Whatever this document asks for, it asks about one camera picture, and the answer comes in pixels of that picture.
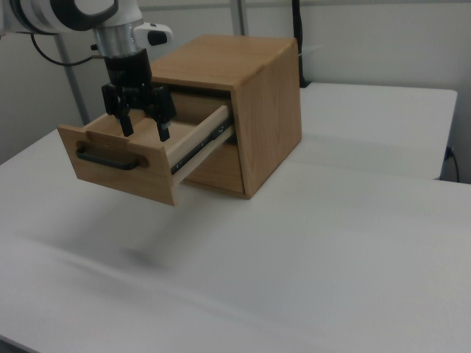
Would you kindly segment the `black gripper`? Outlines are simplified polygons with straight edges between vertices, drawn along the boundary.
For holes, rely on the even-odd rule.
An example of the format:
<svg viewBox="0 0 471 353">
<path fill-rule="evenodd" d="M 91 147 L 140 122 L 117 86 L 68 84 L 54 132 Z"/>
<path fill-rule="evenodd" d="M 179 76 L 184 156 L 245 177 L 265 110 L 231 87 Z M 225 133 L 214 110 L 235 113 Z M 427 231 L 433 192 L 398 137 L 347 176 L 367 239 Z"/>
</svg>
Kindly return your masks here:
<svg viewBox="0 0 471 353">
<path fill-rule="evenodd" d="M 148 108 L 161 142 L 170 138 L 169 127 L 176 108 L 167 87 L 152 87 L 152 71 L 146 49 L 123 57 L 106 57 L 109 82 L 102 86 L 105 110 L 120 123 L 123 135 L 133 134 L 130 108 Z"/>
</svg>

